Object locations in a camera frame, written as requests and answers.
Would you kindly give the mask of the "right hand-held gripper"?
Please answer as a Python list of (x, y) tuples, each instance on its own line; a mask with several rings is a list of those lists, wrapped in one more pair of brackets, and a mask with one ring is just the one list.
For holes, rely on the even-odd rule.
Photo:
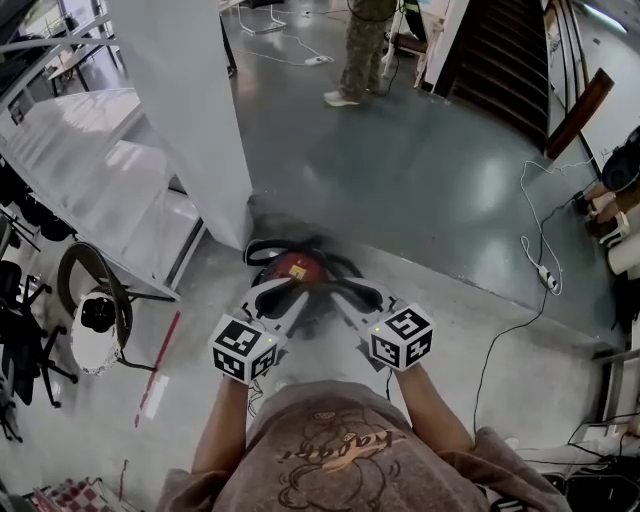
[(331, 292), (337, 311), (361, 338), (359, 349), (380, 371), (404, 371), (431, 350), (434, 320), (415, 302), (395, 297), (382, 284), (345, 278), (347, 297)]

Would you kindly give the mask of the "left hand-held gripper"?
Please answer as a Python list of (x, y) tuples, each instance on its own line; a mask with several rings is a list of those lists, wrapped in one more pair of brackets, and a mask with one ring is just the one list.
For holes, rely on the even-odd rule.
[[(294, 291), (293, 278), (278, 278), (250, 288), (240, 308), (251, 318), (276, 318), (272, 331), (290, 334), (305, 312), (310, 294)], [(224, 375), (251, 384), (276, 365), (282, 340), (248, 322), (223, 314), (209, 338), (213, 365)]]

